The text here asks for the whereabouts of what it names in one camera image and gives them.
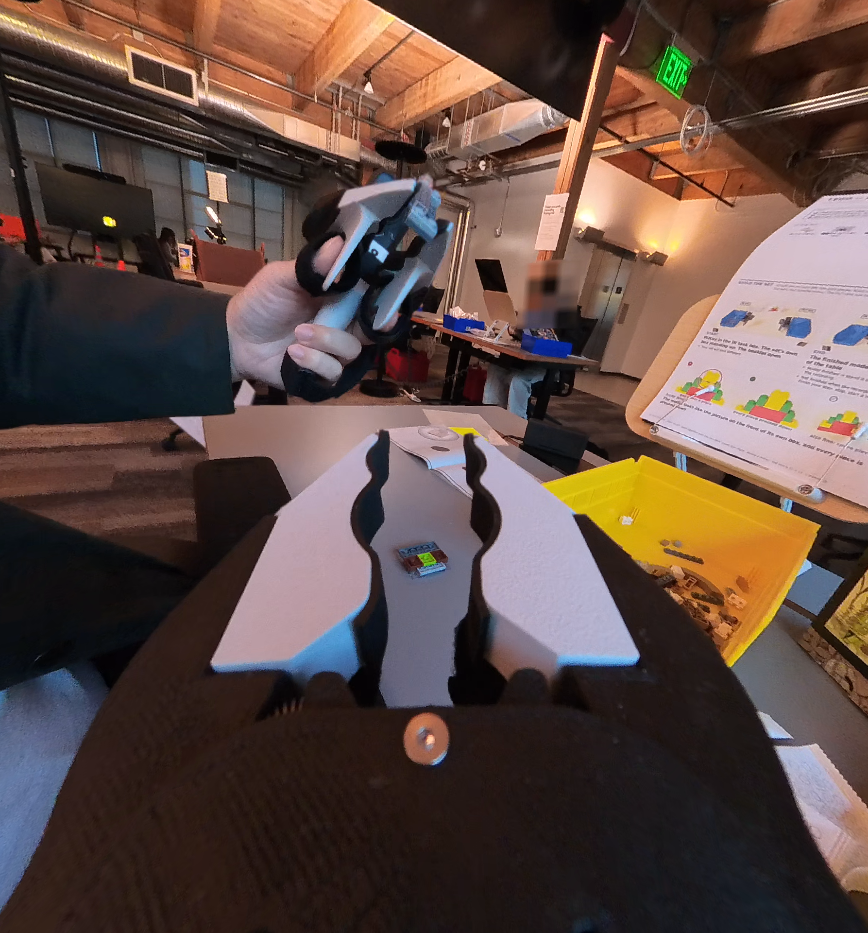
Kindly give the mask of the person's pale pants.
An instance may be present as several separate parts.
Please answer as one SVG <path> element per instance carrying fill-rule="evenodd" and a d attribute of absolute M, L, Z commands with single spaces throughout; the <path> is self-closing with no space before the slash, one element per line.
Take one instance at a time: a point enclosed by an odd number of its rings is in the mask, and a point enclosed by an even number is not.
<path fill-rule="evenodd" d="M 0 913 L 107 692 L 89 661 L 0 691 Z"/>

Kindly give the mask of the wooden post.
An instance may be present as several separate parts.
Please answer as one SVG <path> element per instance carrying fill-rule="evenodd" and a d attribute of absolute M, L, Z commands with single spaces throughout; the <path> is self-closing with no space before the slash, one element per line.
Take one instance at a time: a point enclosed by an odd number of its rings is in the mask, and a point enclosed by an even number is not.
<path fill-rule="evenodd" d="M 557 239 L 548 236 L 539 239 L 552 248 L 537 253 L 538 261 L 562 260 L 565 256 L 572 228 L 576 220 L 579 200 L 591 162 L 595 138 L 600 131 L 605 101 L 612 86 L 618 59 L 614 40 L 603 34 L 599 40 L 591 79 L 579 121 L 571 121 L 567 128 L 555 186 L 551 195 L 552 206 L 559 221 Z"/>

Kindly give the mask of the yellow plastic bin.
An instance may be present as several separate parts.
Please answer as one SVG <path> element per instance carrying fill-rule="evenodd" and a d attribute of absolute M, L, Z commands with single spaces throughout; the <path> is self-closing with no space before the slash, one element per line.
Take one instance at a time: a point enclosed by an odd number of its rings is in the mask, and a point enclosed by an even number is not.
<path fill-rule="evenodd" d="M 686 537 L 748 582 L 743 627 L 725 651 L 734 665 L 771 622 L 817 536 L 817 524 L 641 457 L 551 481 L 545 487 L 587 516 L 627 554 L 650 556 L 661 537 Z"/>

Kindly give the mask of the white paper notice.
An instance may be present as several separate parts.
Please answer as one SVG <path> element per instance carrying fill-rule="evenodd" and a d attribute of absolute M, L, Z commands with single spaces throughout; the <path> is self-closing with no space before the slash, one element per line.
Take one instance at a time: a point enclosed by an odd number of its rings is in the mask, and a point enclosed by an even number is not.
<path fill-rule="evenodd" d="M 555 252 L 565 220 L 568 193 L 552 193 L 544 197 L 534 250 Z"/>

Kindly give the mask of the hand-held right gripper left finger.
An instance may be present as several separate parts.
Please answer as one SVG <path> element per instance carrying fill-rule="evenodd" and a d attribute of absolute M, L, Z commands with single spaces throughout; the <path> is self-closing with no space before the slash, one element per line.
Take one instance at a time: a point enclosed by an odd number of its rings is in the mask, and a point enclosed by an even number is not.
<path fill-rule="evenodd" d="M 281 671 L 302 689 L 334 673 L 359 705 L 381 703 L 389 620 L 372 544 L 390 450 L 387 431 L 371 434 L 279 510 L 212 656 L 216 673 Z"/>

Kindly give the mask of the white air vent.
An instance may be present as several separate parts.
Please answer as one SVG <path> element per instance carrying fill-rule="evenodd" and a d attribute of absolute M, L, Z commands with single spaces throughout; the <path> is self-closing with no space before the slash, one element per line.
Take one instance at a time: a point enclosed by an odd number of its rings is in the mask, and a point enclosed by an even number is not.
<path fill-rule="evenodd" d="M 184 104 L 199 105 L 195 71 L 131 46 L 126 46 L 124 52 L 130 84 Z"/>

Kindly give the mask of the wooden display stand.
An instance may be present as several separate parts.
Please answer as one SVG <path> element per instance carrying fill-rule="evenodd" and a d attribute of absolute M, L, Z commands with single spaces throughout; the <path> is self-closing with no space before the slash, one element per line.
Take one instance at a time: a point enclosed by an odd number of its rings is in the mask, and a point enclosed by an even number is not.
<path fill-rule="evenodd" d="M 672 453 L 675 465 L 686 470 L 691 458 L 742 482 L 777 496 L 783 504 L 790 502 L 815 511 L 829 519 L 847 523 L 868 524 L 868 508 L 831 494 L 823 498 L 804 495 L 798 486 L 781 475 L 746 463 L 727 453 L 690 440 L 668 428 L 655 428 L 644 420 L 643 413 L 661 393 L 661 389 L 678 366 L 719 297 L 706 297 L 692 305 L 680 318 L 655 356 L 646 375 L 626 405 L 625 419 L 629 429 L 639 437 L 653 441 Z"/>

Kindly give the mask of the grey paper sheet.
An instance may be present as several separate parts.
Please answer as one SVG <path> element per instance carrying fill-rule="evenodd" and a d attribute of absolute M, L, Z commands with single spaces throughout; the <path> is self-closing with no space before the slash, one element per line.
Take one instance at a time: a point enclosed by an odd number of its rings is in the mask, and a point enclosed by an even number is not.
<path fill-rule="evenodd" d="M 429 425 L 450 429 L 451 426 L 470 426 L 478 429 L 493 446 L 507 446 L 505 436 L 493 428 L 483 416 L 467 412 L 446 411 L 441 408 L 423 409 Z"/>

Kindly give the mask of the white paper towel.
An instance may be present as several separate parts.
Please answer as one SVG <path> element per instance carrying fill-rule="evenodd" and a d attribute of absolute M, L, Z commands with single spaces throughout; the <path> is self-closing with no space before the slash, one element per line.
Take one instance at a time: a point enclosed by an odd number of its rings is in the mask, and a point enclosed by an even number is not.
<path fill-rule="evenodd" d="M 818 744 L 793 744 L 769 715 L 757 715 L 829 869 L 846 892 L 868 895 L 868 806 Z"/>

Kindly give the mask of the silver air duct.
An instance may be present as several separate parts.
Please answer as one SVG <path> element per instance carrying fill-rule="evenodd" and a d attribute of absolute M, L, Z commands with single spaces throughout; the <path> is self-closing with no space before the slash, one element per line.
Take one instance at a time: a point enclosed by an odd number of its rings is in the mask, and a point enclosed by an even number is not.
<path fill-rule="evenodd" d="M 221 154 L 263 147 L 276 154 L 300 150 L 354 164 L 368 159 L 358 138 L 258 96 L 208 82 L 196 71 L 198 106 L 135 87 L 128 80 L 124 52 L 126 46 L 136 48 L 130 44 L 115 45 L 7 10 L 0 11 L 0 46 L 11 71 L 17 72 L 20 97 L 29 103 L 34 95 L 52 95 L 55 106 L 76 100 L 94 116 Z"/>

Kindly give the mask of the small toy brick assembly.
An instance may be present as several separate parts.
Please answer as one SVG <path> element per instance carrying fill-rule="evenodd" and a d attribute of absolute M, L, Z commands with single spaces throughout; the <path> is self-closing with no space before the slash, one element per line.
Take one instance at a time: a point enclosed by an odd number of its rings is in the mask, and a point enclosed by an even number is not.
<path fill-rule="evenodd" d="M 413 577 L 428 577 L 447 570 L 449 557 L 434 541 L 398 548 L 395 551 L 402 568 Z"/>

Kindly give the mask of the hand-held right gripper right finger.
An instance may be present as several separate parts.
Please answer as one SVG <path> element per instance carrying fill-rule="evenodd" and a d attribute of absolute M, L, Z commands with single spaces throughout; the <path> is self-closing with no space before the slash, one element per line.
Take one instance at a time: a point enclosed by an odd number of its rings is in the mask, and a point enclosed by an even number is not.
<path fill-rule="evenodd" d="M 576 513 L 485 438 L 463 437 L 480 546 L 454 632 L 455 706 L 494 704 L 519 671 L 629 668 L 640 653 Z"/>

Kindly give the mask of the pile of toy bricks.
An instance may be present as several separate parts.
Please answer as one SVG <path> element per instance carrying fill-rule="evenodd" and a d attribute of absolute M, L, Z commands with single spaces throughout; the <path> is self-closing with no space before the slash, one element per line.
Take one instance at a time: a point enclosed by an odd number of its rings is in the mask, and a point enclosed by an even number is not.
<path fill-rule="evenodd" d="M 686 537 L 655 540 L 650 556 L 632 551 L 634 562 L 664 591 L 720 651 L 743 627 L 749 585 L 731 577 L 713 555 Z"/>

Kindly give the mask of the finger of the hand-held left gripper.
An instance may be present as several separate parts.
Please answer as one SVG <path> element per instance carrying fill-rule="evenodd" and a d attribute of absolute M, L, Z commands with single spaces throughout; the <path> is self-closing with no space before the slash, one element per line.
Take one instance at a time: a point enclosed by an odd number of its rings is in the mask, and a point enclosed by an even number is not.
<path fill-rule="evenodd" d="M 350 290 L 363 281 L 386 284 L 404 264 L 399 250 L 413 232 L 421 239 L 421 180 L 379 181 L 339 193 L 320 209 L 320 243 L 342 242 L 320 277 L 321 290 Z"/>
<path fill-rule="evenodd" d="M 405 259 L 402 268 L 390 282 L 381 287 L 378 297 L 370 303 L 370 325 L 374 330 L 386 330 L 417 297 L 424 298 L 442 263 L 454 232 L 454 223 L 437 221 L 436 236 L 429 242 L 415 238 L 423 245 Z"/>

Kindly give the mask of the grey toy brick piece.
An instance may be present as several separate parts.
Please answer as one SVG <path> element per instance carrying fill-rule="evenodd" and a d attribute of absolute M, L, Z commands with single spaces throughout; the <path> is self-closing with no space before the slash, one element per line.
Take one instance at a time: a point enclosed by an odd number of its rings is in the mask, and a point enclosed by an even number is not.
<path fill-rule="evenodd" d="M 439 234 L 438 211 L 441 194 L 430 175 L 415 180 L 415 188 L 405 205 L 404 224 L 424 242 L 431 242 Z"/>

